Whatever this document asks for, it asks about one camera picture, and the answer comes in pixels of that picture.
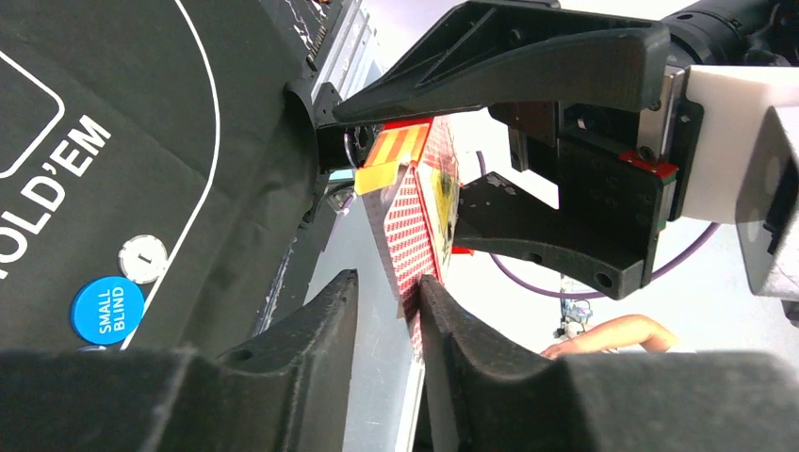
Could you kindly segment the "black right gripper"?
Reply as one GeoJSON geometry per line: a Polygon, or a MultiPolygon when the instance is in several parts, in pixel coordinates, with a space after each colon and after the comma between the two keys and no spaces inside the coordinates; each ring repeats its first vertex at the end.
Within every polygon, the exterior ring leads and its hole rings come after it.
{"type": "Polygon", "coordinates": [[[794,1],[700,1],[659,22],[468,1],[333,114],[358,125],[490,106],[562,206],[491,171],[461,189],[455,245],[623,299],[651,282],[657,235],[683,216],[704,116],[691,67],[795,67],[797,23],[794,1]]]}

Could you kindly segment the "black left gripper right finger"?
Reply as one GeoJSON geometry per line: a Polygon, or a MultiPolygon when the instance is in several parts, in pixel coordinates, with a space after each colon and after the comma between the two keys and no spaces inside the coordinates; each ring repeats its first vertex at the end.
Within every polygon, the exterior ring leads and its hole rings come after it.
{"type": "Polygon", "coordinates": [[[794,451],[798,380],[754,352],[531,352],[419,283],[436,451],[794,451]]]}

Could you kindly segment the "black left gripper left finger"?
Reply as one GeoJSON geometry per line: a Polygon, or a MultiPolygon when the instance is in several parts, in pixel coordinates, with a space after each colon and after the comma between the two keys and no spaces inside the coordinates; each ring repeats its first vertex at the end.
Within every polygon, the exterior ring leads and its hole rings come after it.
{"type": "Polygon", "coordinates": [[[339,451],[358,274],[210,360],[191,348],[5,351],[5,451],[339,451]]]}

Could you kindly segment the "red playing card box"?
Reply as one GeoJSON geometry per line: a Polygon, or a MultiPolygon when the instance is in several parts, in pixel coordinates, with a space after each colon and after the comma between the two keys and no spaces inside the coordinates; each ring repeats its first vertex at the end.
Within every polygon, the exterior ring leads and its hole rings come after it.
{"type": "Polygon", "coordinates": [[[388,123],[355,173],[355,192],[418,360],[418,281],[425,275],[446,278],[460,187],[447,116],[388,123]]]}

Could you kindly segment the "white grey poker chip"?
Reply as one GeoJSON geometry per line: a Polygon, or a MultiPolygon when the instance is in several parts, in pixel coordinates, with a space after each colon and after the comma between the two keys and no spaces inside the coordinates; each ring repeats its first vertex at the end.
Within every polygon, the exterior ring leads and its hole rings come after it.
{"type": "Polygon", "coordinates": [[[169,255],[164,243],[151,234],[126,240],[118,252],[118,267],[124,277],[137,284],[150,284],[163,276],[169,255]]]}

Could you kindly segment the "blue small blind button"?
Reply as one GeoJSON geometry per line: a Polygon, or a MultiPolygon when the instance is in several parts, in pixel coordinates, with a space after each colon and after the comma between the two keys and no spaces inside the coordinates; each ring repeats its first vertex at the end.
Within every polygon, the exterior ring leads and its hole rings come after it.
{"type": "Polygon", "coordinates": [[[123,276],[104,276],[87,283],[73,298],[71,326],[84,341],[111,346],[139,326],[144,306],[137,284],[123,276]]]}

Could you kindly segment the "bare human hand background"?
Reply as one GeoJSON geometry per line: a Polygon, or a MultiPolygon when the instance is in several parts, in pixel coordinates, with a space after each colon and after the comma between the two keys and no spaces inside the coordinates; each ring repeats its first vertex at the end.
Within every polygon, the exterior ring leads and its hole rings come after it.
{"type": "Polygon", "coordinates": [[[647,353],[693,352],[651,317],[622,315],[561,340],[544,349],[540,355],[556,360],[570,354],[611,353],[632,346],[639,346],[647,353]]]}

